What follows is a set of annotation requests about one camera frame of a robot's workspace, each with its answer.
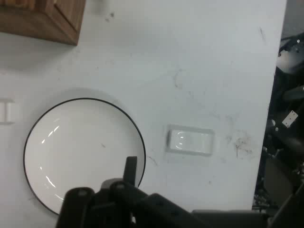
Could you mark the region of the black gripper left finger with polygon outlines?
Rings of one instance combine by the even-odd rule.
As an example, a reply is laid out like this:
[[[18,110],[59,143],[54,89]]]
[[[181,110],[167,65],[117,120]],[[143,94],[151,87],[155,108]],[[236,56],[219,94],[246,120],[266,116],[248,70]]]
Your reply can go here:
[[[159,194],[135,186],[137,157],[127,157],[124,175],[109,187],[69,190],[59,213],[58,228],[186,228],[192,215]]]

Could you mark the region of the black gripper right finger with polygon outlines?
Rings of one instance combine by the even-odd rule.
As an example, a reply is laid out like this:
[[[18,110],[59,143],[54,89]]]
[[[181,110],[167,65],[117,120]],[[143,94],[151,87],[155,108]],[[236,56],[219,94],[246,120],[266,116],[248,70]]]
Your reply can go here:
[[[268,228],[304,228],[304,184],[291,194],[268,224]]]

